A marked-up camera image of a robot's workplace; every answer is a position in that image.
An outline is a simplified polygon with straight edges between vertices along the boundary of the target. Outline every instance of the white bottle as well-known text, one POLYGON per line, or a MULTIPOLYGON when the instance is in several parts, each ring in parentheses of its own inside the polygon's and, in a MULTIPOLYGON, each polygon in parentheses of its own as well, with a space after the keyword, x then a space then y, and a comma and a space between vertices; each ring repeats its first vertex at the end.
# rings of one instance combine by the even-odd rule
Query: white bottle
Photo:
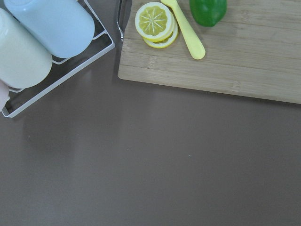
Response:
POLYGON ((76 56, 93 39, 93 18, 76 0, 4 0, 4 3, 56 57, 76 56))
POLYGON ((28 88, 44 80, 51 66, 51 54, 0 8, 0 80, 13 88, 28 88))
POLYGON ((8 86, 0 80, 0 111, 8 100, 8 86))

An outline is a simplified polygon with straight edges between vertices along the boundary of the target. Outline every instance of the cutting board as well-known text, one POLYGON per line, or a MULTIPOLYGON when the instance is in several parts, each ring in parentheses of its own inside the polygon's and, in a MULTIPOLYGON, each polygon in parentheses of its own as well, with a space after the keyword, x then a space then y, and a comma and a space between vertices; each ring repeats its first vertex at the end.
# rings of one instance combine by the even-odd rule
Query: cutting board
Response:
POLYGON ((189 0, 178 0, 206 49, 201 60, 190 56, 181 32, 165 49, 143 42, 135 14, 147 2, 132 1, 121 79, 301 104, 300 0, 228 0, 225 17, 210 28, 194 21, 189 0))

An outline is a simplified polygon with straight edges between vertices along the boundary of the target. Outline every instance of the green bell pepper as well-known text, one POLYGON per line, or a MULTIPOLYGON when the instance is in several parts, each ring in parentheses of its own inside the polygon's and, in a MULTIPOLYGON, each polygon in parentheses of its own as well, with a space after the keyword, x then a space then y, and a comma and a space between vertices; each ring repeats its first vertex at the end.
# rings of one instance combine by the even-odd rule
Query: green bell pepper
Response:
POLYGON ((190 0, 195 21, 205 27, 213 27, 226 14, 227 0, 190 0))

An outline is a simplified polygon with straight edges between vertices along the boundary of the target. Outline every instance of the bottle holder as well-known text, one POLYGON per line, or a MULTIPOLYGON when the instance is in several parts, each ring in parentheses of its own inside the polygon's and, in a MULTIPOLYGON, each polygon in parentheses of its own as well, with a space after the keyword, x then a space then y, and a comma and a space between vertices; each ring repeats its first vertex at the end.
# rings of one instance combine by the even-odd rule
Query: bottle holder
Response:
POLYGON ((115 48, 113 39, 88 1, 79 0, 78 2, 94 20, 95 34, 92 42, 77 56, 65 59, 53 56, 52 68, 48 76, 39 84, 26 89, 10 88, 9 100, 2 109, 2 113, 5 117, 15 117, 68 78, 115 48))

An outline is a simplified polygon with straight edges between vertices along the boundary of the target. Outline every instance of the countertop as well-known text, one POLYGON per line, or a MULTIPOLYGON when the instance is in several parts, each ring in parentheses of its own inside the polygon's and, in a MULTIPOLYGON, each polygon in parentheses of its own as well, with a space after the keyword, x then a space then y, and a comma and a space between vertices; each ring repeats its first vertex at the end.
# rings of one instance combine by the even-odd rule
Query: countertop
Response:
POLYGON ((301 225, 301 105, 120 80, 89 2, 116 48, 0 117, 0 225, 301 225))

